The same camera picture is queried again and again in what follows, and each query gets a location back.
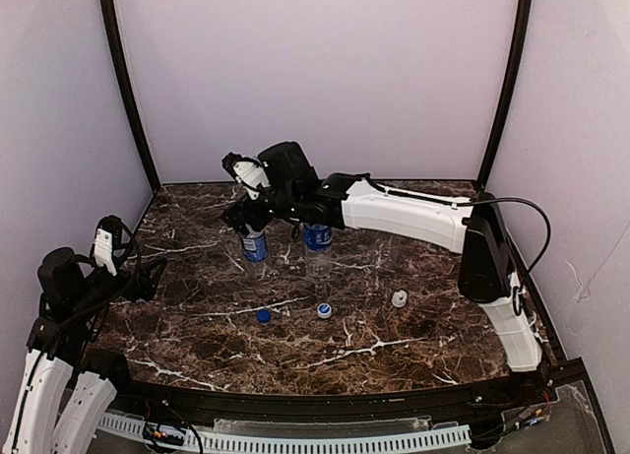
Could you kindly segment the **blue label water bottle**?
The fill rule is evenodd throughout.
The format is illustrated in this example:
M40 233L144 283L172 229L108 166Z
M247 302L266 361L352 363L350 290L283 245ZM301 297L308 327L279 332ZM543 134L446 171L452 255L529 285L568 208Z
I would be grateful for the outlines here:
M314 278L327 277L332 269L333 229L305 224L303 236L307 274Z

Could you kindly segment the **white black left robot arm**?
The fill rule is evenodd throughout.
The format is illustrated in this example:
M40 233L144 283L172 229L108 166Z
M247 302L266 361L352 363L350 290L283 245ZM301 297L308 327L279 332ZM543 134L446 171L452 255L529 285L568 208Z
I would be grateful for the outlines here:
M118 298L152 300L167 261L144 261L134 233L102 218L88 255L49 252L37 269L42 293L5 453L85 453L99 421L130 385L124 355L90 350Z

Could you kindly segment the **solid blue bottle cap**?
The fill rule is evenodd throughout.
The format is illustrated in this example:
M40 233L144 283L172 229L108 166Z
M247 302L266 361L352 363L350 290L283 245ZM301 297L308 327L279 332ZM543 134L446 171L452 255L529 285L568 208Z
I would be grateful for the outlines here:
M257 311L257 320L261 324L267 324L272 319L272 312L270 309L263 308Z

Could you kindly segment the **white pump bottle cap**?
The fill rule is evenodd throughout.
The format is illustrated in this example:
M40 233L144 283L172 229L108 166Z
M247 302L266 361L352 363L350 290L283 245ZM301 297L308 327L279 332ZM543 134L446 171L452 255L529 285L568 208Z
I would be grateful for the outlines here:
M405 307L408 302L409 295L404 290L398 290L393 293L391 297L391 303L394 307L402 308Z

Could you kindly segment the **pepsi label bottle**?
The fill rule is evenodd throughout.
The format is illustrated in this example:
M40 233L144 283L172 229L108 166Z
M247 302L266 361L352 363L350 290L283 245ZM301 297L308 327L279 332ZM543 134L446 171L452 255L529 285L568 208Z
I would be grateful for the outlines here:
M257 279L265 277L268 270L269 248L264 230L251 231L241 238L247 271Z

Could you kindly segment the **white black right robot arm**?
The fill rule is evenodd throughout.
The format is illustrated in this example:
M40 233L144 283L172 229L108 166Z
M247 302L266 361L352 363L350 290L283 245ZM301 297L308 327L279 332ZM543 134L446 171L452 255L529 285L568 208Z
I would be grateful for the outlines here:
M471 199L406 191L379 184L367 173L321 179L295 142L273 145L255 158L229 153L221 165L245 190L222 214L243 239L282 220L301 227L382 231L461 255L459 292L486 313L509 368L515 373L540 368L542 343L522 307L525 282L510 259L502 199L488 193Z

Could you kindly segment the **blue white bottle cap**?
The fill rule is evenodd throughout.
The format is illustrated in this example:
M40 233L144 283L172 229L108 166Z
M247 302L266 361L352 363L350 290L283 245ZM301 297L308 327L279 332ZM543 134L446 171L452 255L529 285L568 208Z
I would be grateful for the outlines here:
M328 303L321 303L317 306L317 315L319 318L328 319L332 315L332 306Z

